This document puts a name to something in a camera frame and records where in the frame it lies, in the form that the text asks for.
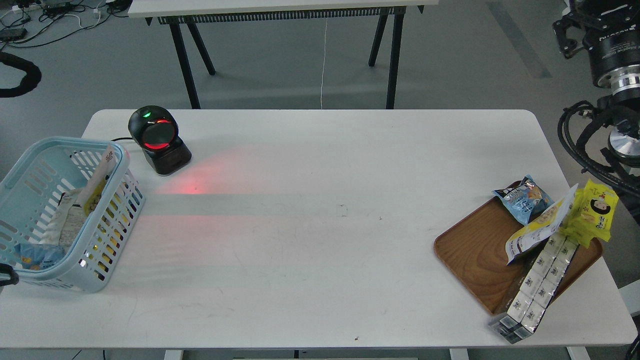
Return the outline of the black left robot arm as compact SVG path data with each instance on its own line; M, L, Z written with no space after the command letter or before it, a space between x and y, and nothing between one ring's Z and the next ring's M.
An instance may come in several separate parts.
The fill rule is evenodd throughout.
M2 65L12 68L22 74L17 85L9 88L2 88L0 93L2 98L14 98L27 94L37 88L42 80L41 69L30 60L19 57L18 55L2 52L0 54ZM19 276L14 268L6 263L0 264L1 281L0 287L16 285L19 282Z

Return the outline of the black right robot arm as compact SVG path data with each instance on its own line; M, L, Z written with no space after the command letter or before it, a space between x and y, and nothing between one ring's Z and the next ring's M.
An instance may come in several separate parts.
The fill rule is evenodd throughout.
M640 32L637 0L569 0L553 31L571 59L585 50L595 87L606 89L563 110L557 134L583 173L612 187L639 220Z

